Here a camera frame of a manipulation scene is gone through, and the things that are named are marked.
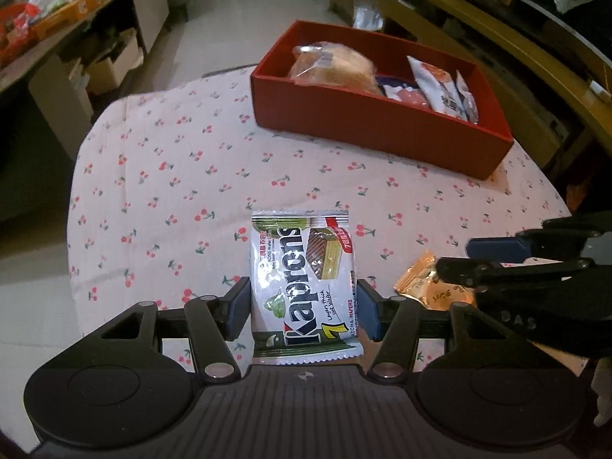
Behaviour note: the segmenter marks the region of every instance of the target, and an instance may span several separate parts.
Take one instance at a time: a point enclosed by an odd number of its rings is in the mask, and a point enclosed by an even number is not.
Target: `orange snack wrapper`
[[[394,285],[396,293],[418,300],[428,309],[446,311],[453,302],[474,305],[471,288],[441,282],[436,273],[436,256],[426,250]]]

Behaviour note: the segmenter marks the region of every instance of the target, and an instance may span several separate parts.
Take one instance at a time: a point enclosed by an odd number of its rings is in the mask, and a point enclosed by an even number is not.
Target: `cherry print tablecloth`
[[[256,209],[349,209],[357,274],[383,296],[426,248],[464,256],[471,237],[509,236],[569,215],[518,143],[483,182],[259,128],[251,71],[119,100],[83,142],[68,255],[84,334],[140,300],[166,309],[226,293],[249,274],[247,229]],[[229,346],[244,369],[253,346],[248,323]],[[440,342],[423,344],[417,366],[441,350]],[[164,351],[190,367],[184,340]]]

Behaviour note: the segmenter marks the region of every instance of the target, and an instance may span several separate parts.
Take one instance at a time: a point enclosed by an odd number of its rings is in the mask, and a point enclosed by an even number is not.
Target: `plastic bag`
[[[476,108],[476,100],[474,99],[473,94],[470,93],[469,88],[467,88],[467,84],[459,71],[457,71],[457,90],[463,97],[463,108],[465,109],[467,119],[472,124],[478,124],[478,108]]]
[[[0,9],[0,69],[38,41],[31,28],[31,22],[38,11],[38,8],[29,3],[13,3]]]
[[[431,110],[429,103],[423,92],[417,85],[409,84],[402,79],[388,78],[386,76],[376,76],[378,85],[383,89],[387,98],[408,103],[414,107]]]
[[[321,42],[298,46],[289,77],[299,85],[344,86],[382,96],[376,84],[374,64],[343,44]]]
[[[253,360],[356,357],[357,305],[348,212],[258,212],[251,229]]]
[[[446,311],[453,302],[474,304],[470,288],[441,282],[436,273],[436,256],[429,250],[406,269],[393,289],[404,297],[418,300],[426,308]]]
[[[353,0],[353,29],[380,31],[384,18],[372,0]]]
[[[467,120],[457,87],[451,75],[414,57],[408,57],[414,79],[427,97],[431,108],[440,114]]]

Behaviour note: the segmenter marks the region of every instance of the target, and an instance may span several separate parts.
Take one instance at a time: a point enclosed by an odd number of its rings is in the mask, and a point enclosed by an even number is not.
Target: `red box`
[[[461,72],[480,115],[478,125],[396,100],[331,86],[298,86],[286,76],[296,45],[329,41],[368,57],[377,73],[414,81],[407,55]],[[335,139],[486,179],[513,144],[500,104],[476,64],[412,41],[296,21],[251,74],[253,109],[264,128]]]

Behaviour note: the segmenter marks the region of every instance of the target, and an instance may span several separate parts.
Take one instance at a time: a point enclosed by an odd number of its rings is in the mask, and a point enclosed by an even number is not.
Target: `snack package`
[[[431,110],[426,97],[416,84],[387,76],[376,76],[376,82],[387,98]]]
[[[251,230],[253,361],[356,357],[357,305],[348,212],[257,212]]]
[[[376,85],[374,64],[352,48],[321,42],[296,46],[293,53],[299,55],[288,77],[296,84],[344,86],[382,96]]]
[[[459,71],[457,71],[457,90],[463,97],[463,109],[465,110],[467,119],[472,124],[478,124],[478,108],[476,108],[476,100],[474,99],[473,94],[470,93],[469,88],[467,88],[467,84]]]
[[[429,63],[408,57],[414,79],[431,108],[440,114],[467,120],[457,87],[451,75]]]
[[[397,280],[393,289],[404,297],[413,298],[426,308],[446,311],[453,302],[474,304],[471,288],[441,282],[436,273],[436,256],[429,250]]]

